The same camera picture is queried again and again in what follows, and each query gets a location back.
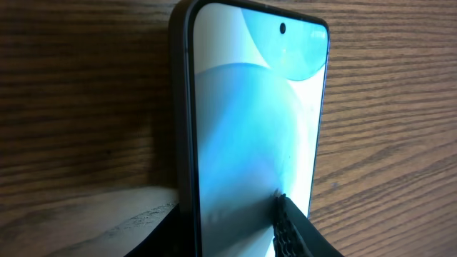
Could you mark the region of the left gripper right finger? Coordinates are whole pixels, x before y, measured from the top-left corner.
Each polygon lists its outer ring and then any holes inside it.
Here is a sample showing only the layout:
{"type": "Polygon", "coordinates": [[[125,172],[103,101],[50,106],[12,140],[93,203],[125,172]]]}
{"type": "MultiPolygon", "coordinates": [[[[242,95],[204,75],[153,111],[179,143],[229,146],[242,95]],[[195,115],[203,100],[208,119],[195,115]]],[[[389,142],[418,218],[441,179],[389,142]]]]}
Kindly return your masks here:
{"type": "Polygon", "coordinates": [[[286,194],[275,198],[272,225],[275,257],[343,257],[286,194]]]}

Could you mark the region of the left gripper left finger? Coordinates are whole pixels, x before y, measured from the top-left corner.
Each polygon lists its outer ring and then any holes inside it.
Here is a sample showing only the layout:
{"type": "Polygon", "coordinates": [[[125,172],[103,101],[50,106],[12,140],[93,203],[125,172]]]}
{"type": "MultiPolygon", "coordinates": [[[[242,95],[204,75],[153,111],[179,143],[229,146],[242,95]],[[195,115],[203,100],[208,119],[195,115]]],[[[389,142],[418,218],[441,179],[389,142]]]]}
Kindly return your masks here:
{"type": "Polygon", "coordinates": [[[193,211],[178,204],[125,257],[195,257],[195,218],[193,211]]]}

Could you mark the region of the blue Galaxy smartphone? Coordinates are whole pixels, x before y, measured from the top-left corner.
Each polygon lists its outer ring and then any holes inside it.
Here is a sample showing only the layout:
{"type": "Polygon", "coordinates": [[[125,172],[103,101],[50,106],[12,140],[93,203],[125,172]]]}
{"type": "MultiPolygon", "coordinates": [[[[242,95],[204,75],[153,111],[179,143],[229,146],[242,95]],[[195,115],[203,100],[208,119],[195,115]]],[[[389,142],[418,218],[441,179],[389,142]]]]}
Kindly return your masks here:
{"type": "Polygon", "coordinates": [[[185,256],[272,256],[276,193],[308,214],[328,24],[253,1],[180,1],[169,20],[185,256]]]}

